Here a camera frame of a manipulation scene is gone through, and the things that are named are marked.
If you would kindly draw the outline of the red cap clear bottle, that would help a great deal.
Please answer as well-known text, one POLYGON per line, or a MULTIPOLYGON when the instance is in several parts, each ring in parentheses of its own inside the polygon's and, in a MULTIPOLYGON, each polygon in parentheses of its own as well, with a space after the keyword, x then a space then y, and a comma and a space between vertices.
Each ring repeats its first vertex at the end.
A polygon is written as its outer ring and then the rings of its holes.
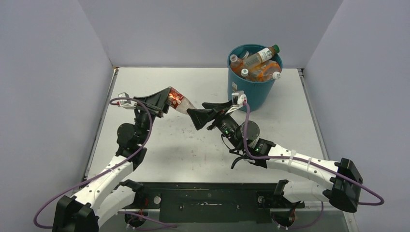
POLYGON ((173 87, 170 87, 168 101, 173 109, 185 115, 188 115, 188 109, 197 109, 188 98, 173 87))

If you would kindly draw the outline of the large orange label bottle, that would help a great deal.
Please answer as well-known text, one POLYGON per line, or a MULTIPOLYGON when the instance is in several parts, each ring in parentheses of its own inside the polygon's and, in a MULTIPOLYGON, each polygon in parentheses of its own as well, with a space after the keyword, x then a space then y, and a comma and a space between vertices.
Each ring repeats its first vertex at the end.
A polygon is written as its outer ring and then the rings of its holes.
POLYGON ((249 71, 246 68, 243 68, 240 73, 241 77, 247 79, 249 77, 249 71))

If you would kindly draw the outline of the slim orange label bottle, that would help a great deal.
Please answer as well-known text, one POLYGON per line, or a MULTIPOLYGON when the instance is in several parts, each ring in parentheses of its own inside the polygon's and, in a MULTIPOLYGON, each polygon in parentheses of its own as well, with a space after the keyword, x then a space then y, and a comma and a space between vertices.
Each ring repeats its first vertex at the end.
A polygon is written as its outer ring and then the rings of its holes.
POLYGON ((229 59, 230 59, 230 68, 231 68, 231 70, 236 75, 240 76, 241 73, 242 73, 242 70, 246 68, 243 60, 235 54, 230 55, 229 59))

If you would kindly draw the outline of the crushed orange label bottle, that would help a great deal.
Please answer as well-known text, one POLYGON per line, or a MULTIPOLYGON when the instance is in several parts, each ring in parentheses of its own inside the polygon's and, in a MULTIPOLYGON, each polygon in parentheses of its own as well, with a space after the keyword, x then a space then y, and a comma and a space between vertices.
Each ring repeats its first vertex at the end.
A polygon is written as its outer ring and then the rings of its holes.
POLYGON ((281 67, 276 61, 268 60, 250 69, 250 81, 266 82, 280 79, 281 67))

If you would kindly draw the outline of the green cap coffee bottle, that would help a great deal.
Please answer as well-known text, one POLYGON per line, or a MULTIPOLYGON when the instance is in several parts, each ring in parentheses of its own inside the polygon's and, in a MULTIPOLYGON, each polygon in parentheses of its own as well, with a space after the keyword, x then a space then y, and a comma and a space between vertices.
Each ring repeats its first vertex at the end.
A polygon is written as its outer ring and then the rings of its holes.
POLYGON ((280 48, 277 44, 266 47, 243 60, 243 64, 246 68, 253 68, 259 64, 262 64, 270 60, 274 55, 280 52, 280 48))

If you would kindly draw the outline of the clear plastic jar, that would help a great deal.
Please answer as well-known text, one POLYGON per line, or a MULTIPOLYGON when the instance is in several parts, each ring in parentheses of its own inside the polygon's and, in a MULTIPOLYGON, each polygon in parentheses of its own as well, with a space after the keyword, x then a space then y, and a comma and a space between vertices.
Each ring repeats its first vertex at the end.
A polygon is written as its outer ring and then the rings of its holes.
POLYGON ((248 50, 244 50, 240 53, 239 58, 246 59, 249 56, 250 52, 248 50))

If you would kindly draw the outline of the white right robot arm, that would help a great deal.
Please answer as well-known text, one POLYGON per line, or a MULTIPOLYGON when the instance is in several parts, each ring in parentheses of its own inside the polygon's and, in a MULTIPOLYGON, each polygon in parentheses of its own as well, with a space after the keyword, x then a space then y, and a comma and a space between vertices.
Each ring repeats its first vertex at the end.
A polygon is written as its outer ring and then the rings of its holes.
POLYGON ((353 161, 317 159, 263 139, 258 124, 248 119, 238 124, 231 117, 235 105, 230 101, 204 102, 203 107, 187 110, 195 128, 200 130, 207 123, 210 123, 207 130, 217 128, 234 146, 232 153, 239 155, 235 162, 246 160, 255 166, 286 171, 306 179, 305 182, 278 181, 273 194, 276 205, 286 207, 290 203, 319 201, 329 202, 344 212, 357 212, 363 179, 353 161))

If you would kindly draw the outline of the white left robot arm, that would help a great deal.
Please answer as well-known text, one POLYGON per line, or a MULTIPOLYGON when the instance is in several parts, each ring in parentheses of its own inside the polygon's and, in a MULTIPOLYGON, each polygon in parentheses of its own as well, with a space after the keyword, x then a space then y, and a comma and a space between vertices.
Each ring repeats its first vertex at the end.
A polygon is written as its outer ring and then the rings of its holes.
POLYGON ((107 166, 96 176, 81 183, 83 188, 71 197, 63 195, 56 205, 52 226, 54 232, 97 232, 103 224, 103 213, 117 210, 102 207, 116 192, 121 181, 137 169, 145 158, 153 122, 170 107, 165 88, 146 97, 131 98, 127 93, 109 101, 110 105, 134 111, 134 123, 124 123, 117 130, 118 150, 107 166))

